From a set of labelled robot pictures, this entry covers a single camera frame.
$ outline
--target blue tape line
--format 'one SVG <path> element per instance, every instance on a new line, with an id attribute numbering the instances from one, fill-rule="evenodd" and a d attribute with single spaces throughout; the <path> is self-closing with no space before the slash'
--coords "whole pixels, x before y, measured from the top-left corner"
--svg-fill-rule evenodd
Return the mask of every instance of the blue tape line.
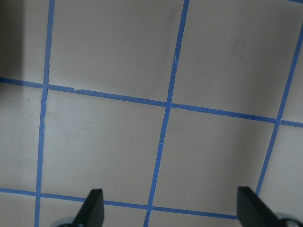
<path id="1" fill-rule="evenodd" d="M 0 188 L 0 192 L 18 194 L 18 195 L 36 196 L 36 192 L 29 192 L 29 191 L 9 189 L 9 188 Z"/>
<path id="2" fill-rule="evenodd" d="M 46 113 L 46 101 L 48 93 L 49 81 L 49 67 L 52 47 L 52 31 L 53 31 L 53 16 L 54 16 L 55 0 L 49 0 L 48 19 L 47 19 L 47 33 L 45 45 L 45 62 L 44 62 L 44 76 L 43 76 L 43 90 L 41 98 L 41 113 L 39 126 L 39 144 L 38 144 L 38 161 L 37 161 L 37 177 L 36 177 L 36 204 L 35 204 L 35 227 L 39 227 L 40 216 L 40 193 L 42 182 L 42 162 L 43 162 L 43 147 L 44 147 L 44 119 Z"/>
<path id="3" fill-rule="evenodd" d="M 67 201 L 76 201 L 76 202 L 84 202 L 86 198 L 74 197 L 74 196 L 66 196 L 66 195 L 55 195 L 55 194 L 44 194 L 42 193 L 41 198 L 48 199 L 57 199 L 57 200 L 67 200 Z M 117 206 L 117 207 L 129 207 L 135 209 L 143 209 L 146 210 L 146 205 L 134 204 L 134 203 L 126 203 L 126 202 L 116 202 L 116 201 L 104 201 L 105 205 L 109 206 Z"/>
<path id="4" fill-rule="evenodd" d="M 268 167 L 268 163 L 269 163 L 269 160 L 270 160 L 270 156 L 271 156 L 271 153 L 272 153 L 272 149 L 273 149 L 274 143 L 276 141 L 276 135 L 277 135 L 277 132 L 278 132 L 278 129 L 279 129 L 279 125 L 282 123 L 281 119 L 282 119 L 282 116 L 283 116 L 283 111 L 284 111 L 284 108 L 285 108 L 285 105 L 286 105 L 286 101 L 287 101 L 287 97 L 288 97 L 288 94 L 289 94 L 290 86 L 291 86 L 291 83 L 292 83 L 292 80 L 293 80 L 293 77 L 294 77 L 294 71 L 295 71 L 295 67 L 296 67 L 297 62 L 298 62 L 298 57 L 299 57 L 300 49 L 301 49 L 301 46 L 302 46 L 302 41 L 303 41 L 303 23 L 301 25 L 297 45 L 296 45 L 296 48 L 295 48 L 295 51 L 294 51 L 293 60 L 292 60 L 291 67 L 290 67 L 290 70 L 289 70 L 289 74 L 288 74 L 287 82 L 286 82 L 286 85 L 285 85 L 285 89 L 284 89 L 282 101 L 281 101 L 281 104 L 280 104 L 279 112 L 278 112 L 278 115 L 277 115 L 277 122 L 275 123 L 273 134 L 271 136 L 270 143 L 269 143 L 267 153 L 266 153 L 266 156 L 265 156 L 265 160 L 263 162 L 261 174 L 260 174 L 258 185 L 257 185 L 257 188 L 256 188 L 256 195 L 259 195 L 259 193 L 260 193 L 260 190 L 261 190 L 261 187 L 262 187 L 262 184 L 263 184 L 263 180 L 264 180 L 264 177 L 265 177 L 265 174 L 266 174 L 266 170 L 267 170 L 267 167 Z"/>
<path id="5" fill-rule="evenodd" d="M 43 87 L 43 84 L 19 80 L 19 79 L 4 78 L 4 77 L 0 77 L 0 83 L 15 84 L 15 85 L 22 85 L 22 86 L 26 86 L 26 87 L 35 87 L 35 88 Z"/>
<path id="6" fill-rule="evenodd" d="M 40 197 L 41 198 L 48 198 L 48 199 L 76 201 L 76 202 L 84 202 L 85 201 L 85 198 L 74 197 L 74 196 L 66 196 L 66 195 L 45 194 L 45 193 L 41 193 Z"/>
<path id="7" fill-rule="evenodd" d="M 24 80 L 18 80 L 18 79 L 3 78 L 3 77 L 0 77 L 0 83 L 15 84 L 15 85 L 21 85 L 21 86 L 26 86 L 26 87 L 35 87 L 35 88 L 43 87 L 43 84 L 24 81 Z M 144 99 L 144 98 L 136 98 L 136 97 L 131 97 L 131 96 L 115 95 L 115 94 L 109 94 L 109 93 L 98 92 L 98 91 L 75 90 L 72 87 L 63 87 L 63 86 L 51 85 L 51 84 L 48 85 L 48 90 L 62 91 L 62 92 L 102 97 L 102 98 L 109 98 L 109 99 L 141 103 L 141 104 L 148 104 L 148 105 L 166 106 L 166 102 L 162 102 L 162 101 L 156 101 L 156 100 Z M 254 121 L 269 122 L 269 123 L 276 123 L 276 121 L 277 121 L 276 118 L 262 117 L 262 116 L 245 114 L 245 113 L 230 112 L 230 111 L 225 111 L 225 110 L 217 110 L 217 109 L 211 109 L 211 108 L 199 107 L 199 106 L 193 106 L 193 105 L 183 105 L 183 104 L 172 103 L 171 108 L 185 109 L 185 110 L 190 110 L 190 111 L 195 111 L 195 112 L 203 112 L 203 113 L 208 113 L 208 114 L 223 115 L 223 116 L 243 118 L 243 119 L 249 119 L 249 120 L 254 120 Z M 300 122 L 282 121 L 281 124 L 303 128 L 303 123 L 300 123 Z"/>
<path id="8" fill-rule="evenodd" d="M 169 80 L 169 89 L 168 89 L 168 95 L 167 95 L 167 101 L 166 101 L 167 105 L 165 107 L 165 113 L 164 113 L 162 128 L 161 128 L 161 132 L 160 132 L 159 146 L 158 146 L 157 157 L 156 157 L 156 161 L 155 161 L 155 168 L 154 168 L 153 177 L 152 177 L 150 195 L 149 195 L 148 204 L 147 204 L 147 212 L 146 212 L 146 216 L 144 219 L 144 225 L 143 225 L 144 227 L 148 227 L 150 215 L 152 212 L 152 204 L 153 204 L 153 199 L 154 199 L 156 186 L 157 186 L 157 180 L 158 180 L 158 175 L 159 175 L 159 169 L 160 169 L 160 163 L 161 163 L 161 157 L 162 157 L 163 145 L 164 145 L 164 139 L 165 139 L 165 133 L 166 133 L 166 129 L 167 129 L 168 121 L 169 121 L 170 106 L 171 106 L 172 96 L 173 96 L 173 91 L 174 91 L 174 86 L 175 86 L 175 78 L 176 78 L 176 72 L 177 72 L 177 68 L 178 68 L 178 61 L 179 61 L 180 50 L 181 50 L 181 45 L 182 45 L 182 39 L 183 39 L 183 33 L 184 33 L 185 22 L 186 22 L 186 17 L 187 17 L 188 5 L 189 5 L 189 0 L 184 0 L 182 13 L 181 13 L 181 19 L 180 19 L 180 25 L 179 25 L 179 31 L 178 31 L 178 36 L 177 36 L 175 54 L 174 54 L 174 59 L 173 59 L 173 64 L 172 64 L 172 69 L 171 69 L 171 74 L 170 74 L 170 80 Z"/>
<path id="9" fill-rule="evenodd" d="M 257 184 L 257 188 L 256 188 L 256 195 L 259 195 L 260 190 L 261 190 L 261 186 L 263 184 L 263 180 L 264 180 L 265 173 L 266 173 L 266 170 L 267 170 L 267 166 L 268 166 L 268 163 L 269 163 L 269 160 L 270 160 L 271 152 L 273 150 L 274 143 L 276 141 L 276 135 L 278 133 L 278 128 L 279 128 L 279 123 L 276 123 L 275 126 L 274 126 L 273 133 L 271 135 L 269 146 L 268 146 L 266 156 L 265 156 L 265 159 L 264 159 L 264 162 L 263 162 L 262 170 L 261 170 L 260 177 L 259 177 L 258 184 Z"/>
<path id="10" fill-rule="evenodd" d="M 50 84 L 50 85 L 48 85 L 48 89 L 55 90 L 55 91 L 87 95 L 87 96 L 110 98 L 110 99 L 122 100 L 122 101 L 127 101 L 127 102 L 142 103 L 142 104 L 157 105 L 157 106 L 166 106 L 166 102 L 155 101 L 155 100 L 144 99 L 144 98 L 136 98 L 136 97 L 131 97 L 131 96 L 121 96 L 121 95 L 109 94 L 109 93 L 98 92 L 98 91 L 75 90 L 72 87 L 62 87 L 62 86 Z"/>
<path id="11" fill-rule="evenodd" d="M 299 128 L 303 128 L 303 123 L 299 123 L 299 122 L 291 122 L 291 121 L 281 121 L 282 125 L 287 125 L 287 126 L 294 126 L 294 127 L 299 127 Z"/>
<path id="12" fill-rule="evenodd" d="M 152 210 L 178 213 L 178 214 L 198 215 L 198 216 L 213 217 L 213 218 L 227 218 L 227 219 L 235 219 L 235 220 L 238 219 L 237 216 L 235 215 L 209 213 L 209 212 L 194 211 L 194 210 L 181 210 L 181 209 L 166 208 L 166 207 L 153 207 Z"/>
<path id="13" fill-rule="evenodd" d="M 104 201 L 105 205 L 117 206 L 117 207 L 129 207 L 135 209 L 146 210 L 146 205 L 134 204 L 134 203 L 126 203 L 126 202 L 115 202 L 115 201 Z"/>
<path id="14" fill-rule="evenodd" d="M 303 23 L 301 25 L 301 30 L 300 30 L 300 33 L 299 33 L 297 46 L 296 46 L 295 51 L 294 51 L 292 64 L 291 64 L 291 67 L 290 67 L 290 70 L 289 70 L 286 86 L 285 86 L 285 89 L 284 89 L 281 105 L 280 105 L 278 116 L 277 116 L 277 119 L 280 119 L 280 120 L 282 119 L 282 115 L 283 115 L 283 111 L 284 111 L 285 104 L 286 104 L 286 101 L 287 101 L 287 97 L 288 97 L 288 94 L 289 94 L 290 86 L 291 86 L 291 83 L 292 83 L 292 80 L 293 80 L 293 77 L 294 77 L 294 71 L 295 71 L 295 67 L 296 67 L 297 62 L 298 62 L 300 49 L 301 49 L 301 46 L 302 46 L 302 41 L 303 41 Z"/>
<path id="15" fill-rule="evenodd" d="M 225 111 L 225 110 L 216 110 L 216 109 L 199 107 L 199 106 L 178 105 L 178 104 L 172 103 L 171 107 L 175 108 L 175 109 L 185 109 L 185 110 L 190 110 L 190 111 L 223 115 L 223 116 L 229 116 L 229 117 L 237 117 L 237 118 L 261 121 L 261 122 L 269 122 L 269 123 L 276 122 L 276 118 L 262 117 L 262 116 L 256 116 L 256 115 L 245 114 L 245 113 L 230 112 L 230 111 Z"/>

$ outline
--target blue painter's tape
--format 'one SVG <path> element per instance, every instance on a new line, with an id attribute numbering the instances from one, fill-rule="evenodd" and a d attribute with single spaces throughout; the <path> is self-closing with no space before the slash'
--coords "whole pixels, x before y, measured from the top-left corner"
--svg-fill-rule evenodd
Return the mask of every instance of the blue painter's tape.
<path id="1" fill-rule="evenodd" d="M 225 110 L 216 110 L 216 109 L 192 106 L 192 105 L 178 105 L 175 103 L 172 103 L 171 107 L 175 108 L 175 109 L 185 109 L 185 110 L 203 112 L 203 113 L 208 113 L 208 114 L 216 114 L 216 115 L 223 115 L 223 116 L 229 116 L 229 117 L 250 119 L 250 120 L 261 121 L 261 122 L 276 123 L 276 118 L 262 117 L 262 116 L 245 114 L 245 113 L 230 112 L 230 111 L 225 111 Z"/>
<path id="2" fill-rule="evenodd" d="M 227 219 L 235 219 L 235 220 L 238 219 L 237 216 L 235 215 L 209 213 L 209 212 L 194 211 L 194 210 L 181 210 L 181 209 L 165 208 L 165 207 L 153 207 L 152 210 L 178 213 L 178 214 L 198 215 L 198 216 L 213 217 L 213 218 L 227 218 Z"/>
<path id="3" fill-rule="evenodd" d="M 109 206 L 129 207 L 129 208 L 142 209 L 142 210 L 147 209 L 146 205 L 126 203 L 126 202 L 104 201 L 104 204 Z"/>
<path id="4" fill-rule="evenodd" d="M 9 188 L 0 188 L 0 192 L 11 193 L 11 194 L 18 194 L 18 195 L 36 196 L 36 192 L 29 192 L 29 191 L 9 189 Z"/>
<path id="5" fill-rule="evenodd" d="M 256 195 L 259 195 L 259 193 L 260 193 L 261 186 L 263 184 L 263 180 L 264 180 L 265 173 L 266 173 L 266 170 L 267 170 L 267 166 L 268 166 L 268 163 L 269 163 L 269 160 L 270 160 L 271 152 L 273 150 L 274 143 L 276 141 L 276 135 L 278 133 L 278 129 L 279 129 L 279 123 L 276 123 L 275 126 L 274 126 L 273 133 L 271 135 L 269 146 L 268 146 L 266 156 L 265 156 L 265 159 L 264 159 L 264 162 L 263 162 L 261 174 L 260 174 L 258 184 L 257 184 L 257 188 L 256 188 Z"/>
<path id="6" fill-rule="evenodd" d="M 110 99 L 122 100 L 122 101 L 127 101 L 127 102 L 134 102 L 134 103 L 141 103 L 141 104 L 148 104 L 148 105 L 157 105 L 157 106 L 166 106 L 166 102 L 155 101 L 155 100 L 144 99 L 144 98 L 136 98 L 136 97 L 131 97 L 131 96 L 121 96 L 121 95 L 109 94 L 109 93 L 98 92 L 98 91 L 75 90 L 72 87 L 62 87 L 62 86 L 50 84 L 48 86 L 48 89 L 55 90 L 55 91 L 87 95 L 87 96 L 110 98 Z"/>
<path id="7" fill-rule="evenodd" d="M 281 121 L 282 125 L 288 125 L 288 126 L 294 126 L 294 127 L 299 127 L 299 128 L 303 128 L 303 123 L 300 122 L 291 122 L 291 121 Z"/>
<path id="8" fill-rule="evenodd" d="M 182 39 L 183 39 L 183 33 L 184 33 L 184 28 L 185 28 L 188 6 L 189 6 L 189 0 L 184 0 L 182 13 L 181 13 L 181 19 L 180 19 L 180 25 L 179 25 L 179 31 L 178 31 L 178 36 L 177 36 L 175 54 L 174 54 L 174 59 L 173 59 L 173 63 L 172 63 L 172 68 L 171 68 L 166 108 L 165 108 L 165 113 L 164 113 L 164 117 L 163 117 L 161 132 L 160 132 L 157 157 L 156 157 L 156 161 L 155 161 L 155 168 L 153 171 L 152 182 L 151 182 L 151 190 L 150 190 L 150 195 L 149 195 L 148 204 L 147 204 L 147 212 L 146 212 L 146 216 L 144 219 L 144 225 L 143 225 L 144 227 L 148 227 L 151 212 L 152 212 L 152 203 L 153 203 L 154 196 L 155 196 L 159 169 L 160 169 L 160 164 L 161 164 L 161 157 L 162 157 L 162 152 L 163 152 L 163 145 L 164 145 L 164 140 L 165 140 L 165 133 L 166 133 L 166 129 L 167 129 L 168 121 L 169 121 L 169 114 L 170 114 L 171 102 L 172 102 L 173 91 L 174 91 L 174 86 L 175 86 L 175 79 L 176 79 L 176 73 L 177 73 L 177 68 L 178 68 L 178 61 L 179 61 L 179 56 L 180 56 L 180 50 L 181 50 L 181 45 L 182 45 Z"/>
<path id="9" fill-rule="evenodd" d="M 57 200 L 67 200 L 67 201 L 76 201 L 76 202 L 84 202 L 85 198 L 81 197 L 73 197 L 66 195 L 55 195 L 55 194 L 44 194 L 40 195 L 41 198 L 49 198 L 49 199 L 57 199 Z M 147 208 L 146 205 L 134 204 L 134 203 L 126 203 L 126 202 L 116 202 L 116 201 L 104 201 L 105 205 L 117 206 L 117 207 L 129 207 L 135 209 L 143 209 Z"/>
<path id="10" fill-rule="evenodd" d="M 19 80 L 19 79 L 4 78 L 4 77 L 0 77 L 0 83 L 22 85 L 22 86 L 26 86 L 26 87 L 35 87 L 35 88 L 42 88 L 43 87 L 43 84 L 24 81 L 24 80 Z"/>
<path id="11" fill-rule="evenodd" d="M 84 202 L 85 201 L 85 198 L 80 198 L 80 197 L 55 195 L 55 194 L 44 194 L 44 193 L 41 193 L 40 197 L 41 198 L 48 198 L 48 199 L 76 201 L 76 202 Z"/>
<path id="12" fill-rule="evenodd" d="M 278 115 L 277 115 L 277 122 L 275 123 L 275 127 L 274 127 L 274 130 L 273 130 L 271 139 L 270 139 L 270 143 L 269 143 L 269 146 L 268 146 L 268 149 L 267 149 L 267 153 L 266 153 L 266 156 L 265 156 L 265 160 L 263 162 L 263 166 L 262 166 L 261 174 L 260 174 L 260 177 L 259 177 L 258 185 L 257 185 L 257 188 L 256 188 L 256 194 L 257 195 L 259 195 L 259 193 L 260 193 L 260 190 L 261 190 L 261 187 L 262 187 L 262 184 L 263 184 L 263 180 L 264 180 L 264 177 L 265 177 L 265 174 L 266 174 L 267 166 L 268 166 L 270 156 L 271 156 L 271 153 L 272 153 L 272 149 L 273 149 L 274 143 L 276 141 L 276 135 L 278 133 L 279 125 L 282 123 L 281 119 L 282 119 L 282 116 L 283 116 L 283 111 L 284 111 L 284 108 L 285 108 L 285 105 L 286 105 L 286 101 L 287 101 L 287 97 L 288 97 L 288 94 L 289 94 L 290 86 L 291 86 L 291 83 L 292 83 L 292 80 L 293 80 L 293 77 L 294 77 L 294 71 L 295 71 L 295 67 L 296 67 L 297 62 L 298 62 L 298 56 L 299 56 L 300 49 L 301 49 L 301 46 L 302 46 L 302 41 L 303 41 L 303 23 L 301 25 L 299 38 L 298 38 L 297 45 L 296 45 L 296 48 L 295 48 L 295 51 L 294 51 L 293 60 L 292 60 L 291 67 L 290 67 L 290 70 L 289 70 L 289 74 L 288 74 L 287 82 L 286 82 L 286 85 L 285 85 L 285 89 L 284 89 L 282 101 L 281 101 L 281 104 L 280 104 L 279 112 L 278 112 Z"/>
<path id="13" fill-rule="evenodd" d="M 42 90 L 42 98 L 41 98 L 41 113 L 40 113 L 40 126 L 39 126 L 38 161 L 37 161 L 37 177 L 36 177 L 36 204 L 35 204 L 35 223 L 34 223 L 35 227 L 39 227 L 39 216 L 40 216 L 40 196 L 41 196 L 42 162 L 43 162 L 44 129 L 45 129 L 44 119 L 45 119 L 46 101 L 48 95 L 54 7 L 55 7 L 55 0 L 49 0 L 46 46 L 45 46 L 44 76 L 43 76 L 43 87 L 42 87 L 43 90 Z"/>
<path id="14" fill-rule="evenodd" d="M 296 67 L 297 62 L 298 62 L 298 57 L 299 57 L 299 54 L 300 54 L 302 41 L 303 41 L 303 23 L 301 25 L 299 38 L 298 38 L 297 45 L 296 45 L 296 48 L 295 48 L 295 51 L 294 51 L 293 60 L 292 60 L 292 63 L 291 63 L 291 67 L 290 67 L 290 70 L 289 70 L 289 74 L 288 74 L 286 86 L 285 86 L 285 89 L 284 89 L 281 105 L 280 105 L 278 116 L 277 116 L 277 119 L 280 119 L 280 120 L 282 119 L 282 115 L 283 115 L 283 111 L 284 111 L 284 108 L 285 108 L 285 105 L 286 105 L 286 101 L 287 101 L 287 97 L 288 97 L 288 94 L 289 94 L 290 86 L 291 86 L 291 83 L 292 83 L 292 80 L 293 80 L 293 77 L 294 77 L 294 71 L 295 71 L 295 67 Z"/>

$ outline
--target white surface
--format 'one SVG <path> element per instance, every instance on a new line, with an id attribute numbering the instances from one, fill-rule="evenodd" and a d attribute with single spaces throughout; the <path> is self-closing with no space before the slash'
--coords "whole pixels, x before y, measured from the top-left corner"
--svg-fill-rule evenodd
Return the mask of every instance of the white surface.
<path id="1" fill-rule="evenodd" d="M 289 91 L 283 120 L 303 122 L 303 53 L 302 48 L 294 72 L 293 82 Z"/>
<path id="2" fill-rule="evenodd" d="M 165 101 L 182 4 L 56 0 L 50 84 Z M 48 1 L 0 3 L 0 77 L 43 82 L 47 9 Z M 191 0 L 173 102 L 275 118 L 302 20 L 303 4 L 286 0 Z M 283 119 L 303 123 L 302 60 Z M 0 188 L 36 191 L 41 94 L 0 84 Z M 102 187 L 105 200 L 147 205 L 163 115 L 164 107 L 50 90 L 42 193 L 84 198 Z M 153 206 L 235 215 L 237 186 L 256 189 L 273 127 L 172 109 Z M 301 220 L 302 133 L 280 126 L 260 193 Z M 0 197 L 5 227 L 33 226 L 34 197 Z M 40 226 L 80 206 L 42 198 Z M 145 210 L 105 209 L 105 227 L 143 226 Z M 239 223 L 151 213 L 151 227 L 185 225 Z"/>
<path id="3" fill-rule="evenodd" d="M 154 206 L 236 214 L 257 187 L 273 124 L 172 109 Z"/>
<path id="4" fill-rule="evenodd" d="M 173 102 L 276 117 L 302 6 L 286 0 L 192 0 Z"/>
<path id="5" fill-rule="evenodd" d="M 303 220 L 303 129 L 280 126 L 260 197 L 276 213 Z"/>
<path id="6" fill-rule="evenodd" d="M 33 227 L 35 197 L 0 193 L 0 226 Z"/>
<path id="7" fill-rule="evenodd" d="M 148 200 L 164 108 L 49 91 L 42 191 Z"/>
<path id="8" fill-rule="evenodd" d="M 0 10 L 0 76 L 43 83 L 48 1 L 2 1 Z"/>
<path id="9" fill-rule="evenodd" d="M 165 101 L 182 3 L 57 1 L 50 84 Z"/>
<path id="10" fill-rule="evenodd" d="M 238 220 L 153 211 L 150 227 L 241 227 Z"/>
<path id="11" fill-rule="evenodd" d="M 54 199 L 41 199 L 40 226 L 52 227 L 54 223 L 65 223 L 65 220 L 74 218 L 82 202 Z M 102 227 L 142 227 L 145 210 L 105 205 L 105 217 Z"/>
<path id="12" fill-rule="evenodd" d="M 0 84 L 0 187 L 36 190 L 41 90 Z"/>

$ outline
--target white floor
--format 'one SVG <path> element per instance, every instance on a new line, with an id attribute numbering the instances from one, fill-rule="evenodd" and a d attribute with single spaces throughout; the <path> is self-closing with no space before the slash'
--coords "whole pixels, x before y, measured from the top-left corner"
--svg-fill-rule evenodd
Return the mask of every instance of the white floor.
<path id="1" fill-rule="evenodd" d="M 0 227 L 72 218 L 93 188 L 104 227 L 240 227 L 238 186 L 303 221 L 303 4 L 0 8 Z"/>

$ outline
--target grid square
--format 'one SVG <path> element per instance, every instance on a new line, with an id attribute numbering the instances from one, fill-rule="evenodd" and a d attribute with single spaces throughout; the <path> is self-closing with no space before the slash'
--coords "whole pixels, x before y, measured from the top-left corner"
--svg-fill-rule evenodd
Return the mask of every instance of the grid square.
<path id="1" fill-rule="evenodd" d="M 303 129 L 281 125 L 260 191 L 275 213 L 303 220 Z"/>
<path id="2" fill-rule="evenodd" d="M 283 119 L 294 122 L 303 122 L 303 48 L 301 48 L 295 68 L 293 81 L 283 112 Z"/>
<path id="3" fill-rule="evenodd" d="M 49 91 L 42 191 L 148 200 L 164 108 Z"/>
<path id="4" fill-rule="evenodd" d="M 0 4 L 1 77 L 43 83 L 48 1 Z"/>
<path id="5" fill-rule="evenodd" d="M 82 202 L 41 199 L 40 226 L 55 227 L 73 221 Z M 104 206 L 103 227 L 142 227 L 146 210 Z"/>
<path id="6" fill-rule="evenodd" d="M 173 102 L 276 117 L 303 20 L 285 0 L 193 0 Z"/>
<path id="7" fill-rule="evenodd" d="M 41 90 L 0 84 L 0 187 L 36 190 Z"/>
<path id="8" fill-rule="evenodd" d="M 1 226 L 33 227 L 35 197 L 0 193 Z"/>
<path id="9" fill-rule="evenodd" d="M 273 126 L 172 109 L 153 205 L 235 215 L 237 187 L 256 188 Z"/>
<path id="10" fill-rule="evenodd" d="M 182 2 L 57 1 L 50 84 L 165 101 Z"/>
<path id="11" fill-rule="evenodd" d="M 149 227 L 241 227 L 238 220 L 153 211 Z"/>

